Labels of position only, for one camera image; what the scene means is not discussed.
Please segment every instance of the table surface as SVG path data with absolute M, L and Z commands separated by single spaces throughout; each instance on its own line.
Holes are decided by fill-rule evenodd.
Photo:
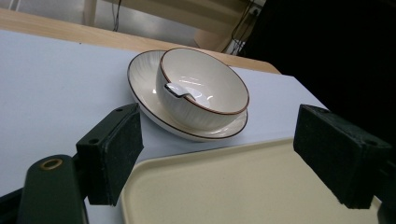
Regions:
M 54 151 L 73 155 L 77 140 L 110 109 L 132 103 L 125 64 L 138 52 L 183 47 L 4 9 L 0 30 L 0 195 L 20 188 L 38 159 Z M 198 144 L 142 116 L 144 141 L 150 141 L 141 160 L 293 137 L 299 104 L 322 106 L 294 77 L 274 75 L 279 72 L 269 63 L 203 51 L 244 79 L 251 90 L 249 119 L 256 122 L 230 141 Z M 87 210 L 92 223 L 122 223 L 119 204 Z
M 135 35 L 116 33 L 66 21 L 56 21 L 2 8 L 0 8 L 0 29 L 103 47 L 111 47 L 115 49 L 129 49 L 137 52 L 152 49 L 185 47 L 173 43 Z M 275 67 L 266 62 L 255 61 L 210 50 L 198 50 L 210 54 L 230 66 L 280 74 Z

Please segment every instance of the tray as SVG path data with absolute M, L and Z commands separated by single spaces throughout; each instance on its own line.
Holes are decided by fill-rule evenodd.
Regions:
M 377 223 L 341 205 L 292 139 L 143 161 L 121 194 L 126 224 Z

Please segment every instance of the bowl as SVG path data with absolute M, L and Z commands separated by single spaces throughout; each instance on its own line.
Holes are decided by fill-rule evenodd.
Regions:
M 165 52 L 157 72 L 156 90 L 172 119 L 197 130 L 224 127 L 248 109 L 248 88 L 240 76 L 195 49 Z

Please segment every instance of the saucer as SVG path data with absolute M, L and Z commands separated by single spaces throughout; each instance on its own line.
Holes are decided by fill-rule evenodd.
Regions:
M 192 141 L 209 142 L 235 136 L 248 122 L 246 110 L 232 123 L 216 130 L 194 130 L 174 121 L 160 103 L 156 92 L 157 70 L 164 50 L 143 52 L 134 57 L 128 67 L 128 81 L 140 109 L 166 131 Z

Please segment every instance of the wooden table edge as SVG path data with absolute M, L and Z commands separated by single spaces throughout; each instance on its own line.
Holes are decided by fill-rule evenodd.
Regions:
M 145 37 L 116 33 L 67 21 L 57 21 L 31 14 L 0 8 L 0 29 L 29 35 L 39 35 L 66 41 L 91 44 L 114 49 L 144 52 L 154 49 L 189 48 Z M 234 55 L 197 49 L 229 66 L 280 74 L 270 63 L 237 57 Z

